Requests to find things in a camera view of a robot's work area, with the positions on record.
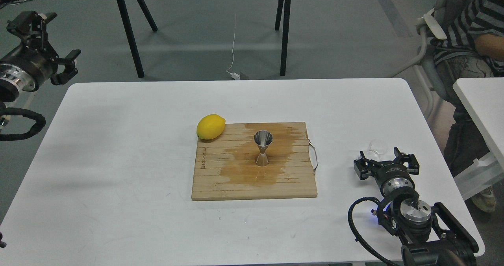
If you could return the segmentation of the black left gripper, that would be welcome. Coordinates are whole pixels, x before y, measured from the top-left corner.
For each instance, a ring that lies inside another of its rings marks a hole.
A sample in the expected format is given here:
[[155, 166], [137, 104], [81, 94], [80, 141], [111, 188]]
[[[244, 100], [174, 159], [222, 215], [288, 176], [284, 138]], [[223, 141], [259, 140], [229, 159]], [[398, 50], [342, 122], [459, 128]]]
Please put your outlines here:
[[[78, 74], [75, 59], [81, 50], [74, 49], [59, 58], [48, 41], [47, 24], [56, 17], [55, 12], [24, 11], [8, 20], [7, 31], [20, 38], [23, 47], [14, 48], [1, 59], [2, 78], [24, 78], [23, 90], [36, 91], [49, 78], [53, 85], [65, 85]], [[57, 73], [59, 65], [65, 67], [61, 73]]]

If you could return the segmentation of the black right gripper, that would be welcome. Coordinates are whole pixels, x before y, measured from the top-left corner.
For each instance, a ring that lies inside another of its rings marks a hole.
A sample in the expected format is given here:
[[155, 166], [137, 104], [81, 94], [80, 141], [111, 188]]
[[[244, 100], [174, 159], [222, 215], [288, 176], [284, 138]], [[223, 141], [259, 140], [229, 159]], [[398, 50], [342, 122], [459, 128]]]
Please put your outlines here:
[[358, 178], [365, 180], [374, 177], [383, 197], [389, 196], [392, 191], [401, 187], [413, 189], [415, 184], [410, 174], [419, 175], [420, 164], [414, 154], [403, 153], [398, 147], [394, 147], [394, 155], [394, 164], [383, 167], [376, 160], [366, 158], [363, 151], [359, 152], [359, 158], [353, 162]]

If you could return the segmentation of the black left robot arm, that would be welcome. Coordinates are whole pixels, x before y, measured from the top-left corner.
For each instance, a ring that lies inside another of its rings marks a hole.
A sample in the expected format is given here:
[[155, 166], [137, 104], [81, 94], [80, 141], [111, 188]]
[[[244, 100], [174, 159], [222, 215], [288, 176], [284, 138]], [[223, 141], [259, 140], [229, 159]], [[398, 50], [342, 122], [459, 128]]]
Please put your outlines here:
[[1, 58], [1, 117], [21, 116], [34, 124], [22, 134], [2, 134], [2, 141], [20, 141], [38, 134], [46, 124], [43, 115], [28, 109], [6, 106], [22, 91], [35, 92], [50, 80], [53, 85], [67, 84], [77, 73], [76, 58], [81, 50], [74, 49], [62, 58], [48, 41], [47, 24], [56, 18], [55, 12], [21, 12], [7, 24], [7, 31], [20, 39], [20, 44]]

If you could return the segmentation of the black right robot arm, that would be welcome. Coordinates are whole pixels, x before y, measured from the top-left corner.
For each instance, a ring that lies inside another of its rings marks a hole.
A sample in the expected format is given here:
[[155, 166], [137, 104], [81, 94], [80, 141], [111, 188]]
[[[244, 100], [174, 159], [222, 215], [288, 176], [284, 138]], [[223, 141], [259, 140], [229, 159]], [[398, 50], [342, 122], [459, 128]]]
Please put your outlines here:
[[371, 213], [377, 223], [401, 241], [405, 266], [475, 266], [475, 253], [479, 251], [476, 240], [443, 203], [430, 206], [420, 200], [411, 178], [419, 174], [420, 165], [415, 155], [398, 148], [394, 154], [393, 160], [377, 161], [361, 151], [354, 160], [358, 178], [374, 178], [383, 196], [383, 199], [363, 197], [349, 207], [347, 220], [355, 241], [384, 264], [395, 265], [372, 248], [355, 227], [354, 208], [358, 203], [371, 201], [376, 204]]

